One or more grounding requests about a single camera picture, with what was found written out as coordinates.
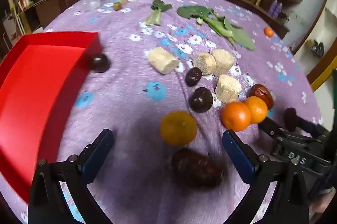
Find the beige corn cob front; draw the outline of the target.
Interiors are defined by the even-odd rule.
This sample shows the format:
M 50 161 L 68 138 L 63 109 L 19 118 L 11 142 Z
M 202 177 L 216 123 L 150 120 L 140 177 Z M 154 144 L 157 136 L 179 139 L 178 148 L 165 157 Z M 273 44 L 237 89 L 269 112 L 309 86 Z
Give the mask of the beige corn cob front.
M 215 95 L 224 104 L 234 102 L 242 91 L 241 84 L 235 78 L 222 74 L 215 88 Z

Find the large dark red date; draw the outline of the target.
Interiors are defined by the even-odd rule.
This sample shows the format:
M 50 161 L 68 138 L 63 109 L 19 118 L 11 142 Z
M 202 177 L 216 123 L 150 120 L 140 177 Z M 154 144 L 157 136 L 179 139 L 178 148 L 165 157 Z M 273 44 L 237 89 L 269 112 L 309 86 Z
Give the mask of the large dark red date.
M 222 183 L 223 169 L 209 157 L 182 148 L 171 158 L 175 180 L 195 189 L 212 189 Z

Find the yellow-orange mandarin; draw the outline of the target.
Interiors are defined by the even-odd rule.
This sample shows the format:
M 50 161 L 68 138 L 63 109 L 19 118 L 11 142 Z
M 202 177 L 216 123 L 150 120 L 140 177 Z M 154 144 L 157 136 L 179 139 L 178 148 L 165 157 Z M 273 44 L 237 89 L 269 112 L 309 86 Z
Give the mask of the yellow-orange mandarin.
M 195 139 L 197 133 L 197 121 L 186 111 L 170 112 L 160 122 L 160 135 L 171 146 L 187 145 Z

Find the small bok choy sprig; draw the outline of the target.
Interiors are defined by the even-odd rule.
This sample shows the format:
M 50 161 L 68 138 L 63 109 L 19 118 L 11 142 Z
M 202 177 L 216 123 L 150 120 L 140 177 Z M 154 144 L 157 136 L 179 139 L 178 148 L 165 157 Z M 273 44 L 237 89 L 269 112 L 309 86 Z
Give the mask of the small bok choy sprig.
M 145 25 L 161 25 L 161 14 L 172 8 L 171 4 L 164 3 L 162 0 L 154 0 L 151 5 L 152 13 L 146 18 Z

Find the beige corn cob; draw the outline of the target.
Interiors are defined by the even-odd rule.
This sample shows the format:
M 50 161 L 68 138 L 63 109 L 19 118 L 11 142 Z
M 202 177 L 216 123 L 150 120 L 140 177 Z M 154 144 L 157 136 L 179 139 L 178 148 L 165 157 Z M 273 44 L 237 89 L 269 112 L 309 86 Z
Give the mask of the beige corn cob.
M 161 47 L 151 49 L 147 60 L 157 72 L 164 75 L 170 74 L 179 66 L 179 61 L 176 57 Z
M 193 58 L 193 66 L 199 68 L 202 75 L 210 75 L 215 71 L 217 63 L 211 54 L 199 53 Z
M 234 102 L 242 91 L 241 84 L 235 78 L 222 74 L 215 88 L 215 95 L 224 104 Z
M 233 55 L 224 49 L 214 49 L 211 55 L 216 62 L 216 67 L 213 71 L 216 76 L 227 74 L 235 62 Z

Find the orange mandarin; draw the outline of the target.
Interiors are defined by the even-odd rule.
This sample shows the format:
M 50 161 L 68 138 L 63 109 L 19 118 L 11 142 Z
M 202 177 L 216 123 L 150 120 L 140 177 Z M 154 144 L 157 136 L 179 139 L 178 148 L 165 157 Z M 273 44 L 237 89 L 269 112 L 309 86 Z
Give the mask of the orange mandarin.
M 221 120 L 227 129 L 240 132 L 250 125 L 251 111 L 242 102 L 231 102 L 222 108 Z
M 267 104 L 257 96 L 250 96 L 243 102 L 251 112 L 251 124 L 261 123 L 267 116 Z

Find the large bok choy leaves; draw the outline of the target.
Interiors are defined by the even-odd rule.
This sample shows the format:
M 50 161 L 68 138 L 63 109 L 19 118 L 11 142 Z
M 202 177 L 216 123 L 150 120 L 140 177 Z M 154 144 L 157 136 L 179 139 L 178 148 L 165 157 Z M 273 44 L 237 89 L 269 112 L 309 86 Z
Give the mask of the large bok choy leaves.
M 243 28 L 233 25 L 225 16 L 220 16 L 213 9 L 200 5 L 188 5 L 177 8 L 177 14 L 185 19 L 195 18 L 202 20 L 217 35 L 226 38 L 234 47 L 235 44 L 254 51 L 256 49 L 253 39 Z

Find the purple bottles on shelf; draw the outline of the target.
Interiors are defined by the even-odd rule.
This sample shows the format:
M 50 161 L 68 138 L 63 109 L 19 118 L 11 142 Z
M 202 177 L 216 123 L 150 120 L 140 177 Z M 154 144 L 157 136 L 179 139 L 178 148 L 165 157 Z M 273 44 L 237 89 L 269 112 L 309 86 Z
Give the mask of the purple bottles on shelf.
M 269 8 L 268 14 L 269 14 L 272 18 L 276 19 L 276 18 L 278 18 L 278 16 L 279 16 L 279 14 L 281 13 L 281 11 L 282 11 L 282 3 L 279 2 L 279 1 L 277 1 L 277 0 L 275 0 L 275 1 L 271 4 L 271 6 L 270 6 L 270 8 Z

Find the small dark wrinkled date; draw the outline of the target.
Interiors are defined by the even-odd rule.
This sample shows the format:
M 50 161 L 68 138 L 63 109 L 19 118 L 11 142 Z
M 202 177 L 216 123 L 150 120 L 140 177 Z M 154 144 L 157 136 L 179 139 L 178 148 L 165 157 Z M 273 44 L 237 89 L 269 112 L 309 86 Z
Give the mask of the small dark wrinkled date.
M 197 67 L 193 67 L 193 68 L 189 69 L 189 71 L 187 72 L 187 74 L 185 76 L 185 83 L 189 87 L 196 86 L 198 84 L 198 82 L 200 81 L 201 77 L 202 77 L 201 69 L 199 69 Z

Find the small green olive fruit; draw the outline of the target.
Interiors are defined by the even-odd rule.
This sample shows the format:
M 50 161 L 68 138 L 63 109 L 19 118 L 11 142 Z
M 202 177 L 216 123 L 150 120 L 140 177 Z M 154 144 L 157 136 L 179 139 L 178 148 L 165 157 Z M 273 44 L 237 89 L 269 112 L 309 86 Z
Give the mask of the small green olive fruit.
M 121 10 L 123 8 L 122 4 L 120 2 L 114 2 L 113 9 L 114 10 Z

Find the red tray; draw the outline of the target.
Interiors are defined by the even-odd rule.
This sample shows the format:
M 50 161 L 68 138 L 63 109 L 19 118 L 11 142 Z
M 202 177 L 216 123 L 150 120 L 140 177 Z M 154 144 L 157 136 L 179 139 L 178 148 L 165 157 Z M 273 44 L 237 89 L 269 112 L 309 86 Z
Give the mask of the red tray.
M 28 201 L 40 159 L 54 162 L 72 106 L 101 53 L 96 32 L 27 34 L 1 63 L 1 174 Z

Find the small far orange kumquat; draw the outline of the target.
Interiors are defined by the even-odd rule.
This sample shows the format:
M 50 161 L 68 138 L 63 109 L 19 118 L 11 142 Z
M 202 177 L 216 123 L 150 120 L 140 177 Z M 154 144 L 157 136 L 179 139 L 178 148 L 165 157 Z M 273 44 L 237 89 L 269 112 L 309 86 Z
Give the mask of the small far orange kumquat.
M 274 31 L 273 31 L 272 28 L 265 27 L 265 28 L 264 28 L 264 34 L 265 34 L 267 37 L 271 38 L 271 37 L 274 35 Z

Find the orange mandarin front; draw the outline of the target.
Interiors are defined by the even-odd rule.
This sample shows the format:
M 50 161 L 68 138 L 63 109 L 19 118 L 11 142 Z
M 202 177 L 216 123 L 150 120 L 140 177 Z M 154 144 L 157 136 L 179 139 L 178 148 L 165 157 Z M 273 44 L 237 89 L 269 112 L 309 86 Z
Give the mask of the orange mandarin front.
M 222 108 L 221 120 L 227 129 L 240 132 L 250 125 L 251 111 L 242 102 L 231 102 Z

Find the dark plum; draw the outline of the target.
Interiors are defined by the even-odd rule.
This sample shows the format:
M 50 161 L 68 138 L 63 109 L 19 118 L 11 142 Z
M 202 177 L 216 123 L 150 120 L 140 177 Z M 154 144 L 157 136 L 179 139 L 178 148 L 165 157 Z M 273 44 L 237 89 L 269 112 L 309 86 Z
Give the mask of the dark plum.
M 103 54 L 94 54 L 90 57 L 90 70 L 96 73 L 105 73 L 110 68 L 110 59 Z
M 212 93 L 205 87 L 199 87 L 189 97 L 189 106 L 194 112 L 207 112 L 213 106 Z

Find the purple floral tablecloth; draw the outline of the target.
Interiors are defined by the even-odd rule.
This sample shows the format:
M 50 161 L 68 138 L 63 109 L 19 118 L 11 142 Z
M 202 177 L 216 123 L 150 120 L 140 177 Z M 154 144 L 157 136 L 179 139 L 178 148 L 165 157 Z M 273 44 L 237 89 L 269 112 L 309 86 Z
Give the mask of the purple floral tablecloth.
M 61 13 L 45 32 L 96 32 L 101 53 L 110 59 L 105 73 L 89 71 L 64 127 L 56 160 L 79 152 L 102 129 L 117 131 L 115 149 L 108 155 L 97 179 L 89 186 L 99 206 L 114 223 L 222 223 L 247 192 L 221 147 L 224 126 L 219 119 L 223 103 L 204 114 L 194 114 L 198 134 L 191 146 L 218 160 L 225 180 L 207 192 L 182 190 L 169 177 L 173 148 L 159 135 L 160 120 L 171 111 L 189 111 L 193 92 L 185 76 L 193 57 L 224 49 L 235 62 L 229 76 L 246 98 L 254 84 L 271 92 L 274 107 L 269 117 L 282 121 L 283 111 L 294 107 L 301 117 L 321 123 L 316 97 L 289 48 L 278 37 L 265 36 L 266 22 L 253 12 L 225 0 L 162 0 L 172 8 L 161 14 L 161 25 L 145 25 L 154 0 L 128 0 L 114 10 L 118 0 L 101 0 L 100 7 L 82 12 L 80 2 Z M 253 39 L 254 51 L 232 44 L 202 20 L 185 19 L 177 8 L 200 5 L 225 16 Z M 179 61 L 168 75 L 157 72 L 147 60 L 151 49 L 161 47 Z M 19 219 L 28 223 L 28 205 L 1 174 L 1 194 Z

